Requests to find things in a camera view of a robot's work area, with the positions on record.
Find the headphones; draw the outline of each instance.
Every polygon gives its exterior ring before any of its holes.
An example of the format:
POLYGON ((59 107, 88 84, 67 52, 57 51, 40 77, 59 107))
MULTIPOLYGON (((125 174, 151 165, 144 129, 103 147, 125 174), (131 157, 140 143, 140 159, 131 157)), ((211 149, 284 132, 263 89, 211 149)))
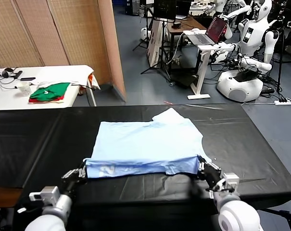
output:
POLYGON ((5 68, 0 76, 2 76, 3 78, 9 78, 9 77, 12 77, 12 78, 18 78, 18 76, 16 75, 16 73, 14 73, 14 70, 11 69, 11 68, 5 68))

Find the laptop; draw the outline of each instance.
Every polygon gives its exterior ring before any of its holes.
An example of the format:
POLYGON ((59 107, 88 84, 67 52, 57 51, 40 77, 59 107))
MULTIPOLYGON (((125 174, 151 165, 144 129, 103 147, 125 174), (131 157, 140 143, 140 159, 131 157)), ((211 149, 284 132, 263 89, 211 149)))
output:
POLYGON ((224 21, 221 18, 214 17, 211 24, 209 25, 205 35, 197 34, 197 35, 187 35, 189 40, 196 45, 214 45, 216 44, 221 34, 227 28, 227 21, 224 21))
POLYGON ((176 1, 176 19, 184 19, 188 16, 193 0, 176 1))

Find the red cloth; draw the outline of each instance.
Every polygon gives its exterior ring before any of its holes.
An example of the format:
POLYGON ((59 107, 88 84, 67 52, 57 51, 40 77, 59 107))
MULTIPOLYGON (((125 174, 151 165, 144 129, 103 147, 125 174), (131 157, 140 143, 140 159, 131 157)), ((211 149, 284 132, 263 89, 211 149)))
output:
MULTIPOLYGON (((59 98, 56 98, 52 101, 59 101, 59 100, 63 100, 64 99, 64 95, 63 96, 60 96, 59 98)), ((29 103, 47 103, 47 102, 50 102, 50 101, 39 101, 39 100, 36 100, 36 99, 29 99, 29 103)))

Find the green shirt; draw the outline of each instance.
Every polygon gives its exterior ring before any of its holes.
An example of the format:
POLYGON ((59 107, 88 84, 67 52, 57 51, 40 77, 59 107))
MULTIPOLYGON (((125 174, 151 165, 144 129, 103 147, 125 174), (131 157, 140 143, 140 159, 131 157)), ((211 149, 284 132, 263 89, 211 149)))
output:
POLYGON ((30 99, 36 99, 38 101, 52 101, 63 96, 69 84, 70 83, 58 83, 50 85, 46 88, 39 88, 32 95, 30 95, 30 99))

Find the black tablecloth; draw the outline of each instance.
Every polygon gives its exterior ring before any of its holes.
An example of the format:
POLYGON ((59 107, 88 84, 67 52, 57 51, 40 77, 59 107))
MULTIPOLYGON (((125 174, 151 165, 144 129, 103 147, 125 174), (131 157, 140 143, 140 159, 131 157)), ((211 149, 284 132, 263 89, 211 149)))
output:
MULTIPOLYGON (((0 112, 0 130, 3 127, 7 129, 5 137, 18 137, 15 141, 3 137, 0 152, 7 155, 13 150, 15 156, 20 155, 22 159, 23 154, 29 157, 32 150, 40 149, 40 158, 25 184, 23 196, 26 196, 29 192, 40 191, 46 185, 59 184, 64 173, 77 167, 83 158, 90 157, 101 121, 151 121, 153 116, 170 107, 191 119, 203 134, 205 153, 214 163, 225 172, 234 172, 240 177, 238 192, 242 200, 260 209, 291 199, 291 175, 238 104, 0 112), (41 137, 47 137, 44 145, 41 137)), ((14 166, 7 167, 9 173, 22 171, 22 160, 16 160, 14 166)), ((151 216, 155 213, 168 217, 179 216, 191 211, 195 213, 195 201, 198 206, 202 205, 203 213, 214 213, 215 207, 207 192, 202 197, 193 196, 194 183, 193 179, 183 174, 91 180, 80 187, 72 216, 85 212, 88 216, 95 213, 100 218, 137 217, 148 214, 148 211, 151 211, 151 216)), ((208 187, 206 182, 197 182, 196 185, 202 189, 208 187)))
POLYGON ((0 187, 24 187, 58 115, 48 110, 0 111, 0 187))

